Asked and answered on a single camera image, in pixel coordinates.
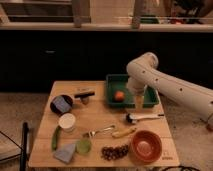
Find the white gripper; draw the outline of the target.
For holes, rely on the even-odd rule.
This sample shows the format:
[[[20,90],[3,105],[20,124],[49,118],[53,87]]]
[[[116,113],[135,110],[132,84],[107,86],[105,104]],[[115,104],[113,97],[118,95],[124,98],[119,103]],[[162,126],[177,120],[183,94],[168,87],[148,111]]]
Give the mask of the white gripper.
[[[129,78],[126,87],[129,90],[129,92],[135,96],[134,102],[136,111],[141,112],[143,109],[143,102],[144,102],[144,98],[142,97],[142,95],[146,90],[146,85],[138,82],[133,78]]]

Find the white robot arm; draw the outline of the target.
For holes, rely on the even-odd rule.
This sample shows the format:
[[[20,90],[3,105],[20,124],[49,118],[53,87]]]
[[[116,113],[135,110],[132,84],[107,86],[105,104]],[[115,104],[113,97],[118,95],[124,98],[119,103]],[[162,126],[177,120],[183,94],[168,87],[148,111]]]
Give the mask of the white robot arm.
[[[127,88],[133,95],[142,95],[146,86],[200,114],[213,126],[213,90],[176,78],[157,70],[158,58],[146,52],[126,66]]]

